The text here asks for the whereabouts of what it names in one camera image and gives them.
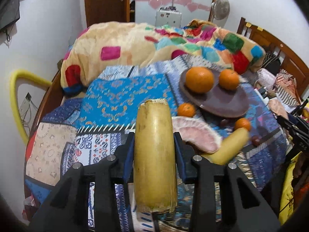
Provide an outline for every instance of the brown wooden door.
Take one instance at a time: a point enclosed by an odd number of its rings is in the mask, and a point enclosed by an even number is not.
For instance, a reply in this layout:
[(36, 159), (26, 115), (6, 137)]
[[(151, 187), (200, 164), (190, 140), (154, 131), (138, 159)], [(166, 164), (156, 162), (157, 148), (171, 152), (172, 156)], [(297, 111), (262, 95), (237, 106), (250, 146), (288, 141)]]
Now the brown wooden door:
[(126, 21), (125, 0), (85, 0), (87, 26), (109, 21)]

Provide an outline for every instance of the tangerine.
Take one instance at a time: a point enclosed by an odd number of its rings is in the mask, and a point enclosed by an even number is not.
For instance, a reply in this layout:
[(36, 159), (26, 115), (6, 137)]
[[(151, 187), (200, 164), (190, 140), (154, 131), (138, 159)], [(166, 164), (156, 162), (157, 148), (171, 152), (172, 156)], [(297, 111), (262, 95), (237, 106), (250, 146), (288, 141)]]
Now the tangerine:
[(192, 118), (195, 115), (195, 107), (190, 103), (183, 103), (177, 109), (178, 116), (185, 116)]
[(192, 92), (206, 93), (214, 86), (214, 75), (205, 67), (192, 67), (186, 73), (184, 84)]
[(221, 71), (219, 85), (226, 90), (236, 90), (239, 85), (238, 73), (231, 69)]
[(236, 129), (241, 128), (241, 127), (244, 127), (248, 131), (250, 131), (251, 130), (250, 121), (246, 118), (240, 118), (239, 120), (236, 121), (234, 129), (236, 130)]

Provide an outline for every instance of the silver bolt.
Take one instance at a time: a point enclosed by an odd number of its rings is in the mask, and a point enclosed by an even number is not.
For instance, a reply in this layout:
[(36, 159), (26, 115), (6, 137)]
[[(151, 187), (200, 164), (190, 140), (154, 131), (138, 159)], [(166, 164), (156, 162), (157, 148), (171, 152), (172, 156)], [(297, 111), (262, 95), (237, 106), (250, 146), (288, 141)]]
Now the silver bolt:
[(79, 169), (81, 167), (81, 163), (80, 162), (75, 162), (74, 164), (73, 164), (73, 168), (74, 169)]
[(235, 168), (237, 167), (236, 164), (233, 163), (233, 162), (230, 162), (230, 163), (228, 164), (228, 166), (229, 166), (230, 169), (235, 169)]
[(194, 155), (193, 156), (193, 159), (195, 160), (195, 161), (201, 161), (202, 160), (202, 157), (200, 156), (200, 155)]
[(116, 156), (113, 155), (113, 154), (110, 154), (110, 155), (106, 156), (106, 158), (107, 158), (107, 160), (109, 160), (109, 161), (113, 161), (113, 160), (116, 159)]

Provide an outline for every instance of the small orange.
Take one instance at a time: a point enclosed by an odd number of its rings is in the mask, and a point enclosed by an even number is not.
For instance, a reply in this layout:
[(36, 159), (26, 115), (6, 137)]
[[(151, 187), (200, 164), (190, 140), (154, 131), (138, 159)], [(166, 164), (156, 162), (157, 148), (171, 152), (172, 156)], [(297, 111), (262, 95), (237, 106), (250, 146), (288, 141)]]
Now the small orange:
[(236, 130), (236, 129), (241, 128), (241, 127), (244, 127), (248, 131), (250, 131), (251, 130), (250, 121), (246, 118), (240, 118), (239, 120), (236, 121), (234, 129)]
[(192, 92), (206, 93), (214, 86), (214, 75), (205, 67), (192, 67), (186, 73), (184, 84)]
[(236, 90), (239, 85), (238, 73), (231, 69), (221, 71), (219, 85), (226, 90)]
[(195, 107), (190, 103), (183, 103), (177, 109), (178, 116), (185, 116), (192, 118), (195, 115)]

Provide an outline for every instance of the power outlet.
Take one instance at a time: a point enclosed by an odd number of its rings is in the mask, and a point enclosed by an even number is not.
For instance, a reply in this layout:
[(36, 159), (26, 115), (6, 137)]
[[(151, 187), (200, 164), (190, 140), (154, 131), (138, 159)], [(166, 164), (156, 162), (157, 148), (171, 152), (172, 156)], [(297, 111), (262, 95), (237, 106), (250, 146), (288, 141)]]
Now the power outlet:
[(30, 100), (31, 100), (31, 95), (29, 93), (27, 93), (25, 99), (23, 100), (23, 102), (21, 103), (21, 106), (19, 108), (19, 112), (20, 112), (20, 117), (21, 118), (24, 118), (25, 114), (29, 110), (29, 108), (30, 108)]

